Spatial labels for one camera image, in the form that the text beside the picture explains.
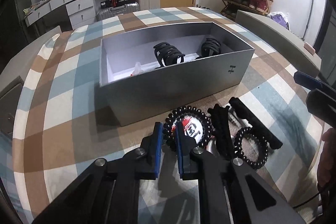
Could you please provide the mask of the person's right hand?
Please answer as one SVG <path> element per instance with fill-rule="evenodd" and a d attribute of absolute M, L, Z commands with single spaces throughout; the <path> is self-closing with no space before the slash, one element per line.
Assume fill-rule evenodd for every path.
<path fill-rule="evenodd" d="M 332 141 L 335 140 L 335 129 L 330 128 L 322 135 L 323 150 L 320 156 L 317 181 L 320 187 L 324 187 L 331 179 L 331 170 L 334 165 L 334 158 L 331 153 Z"/>

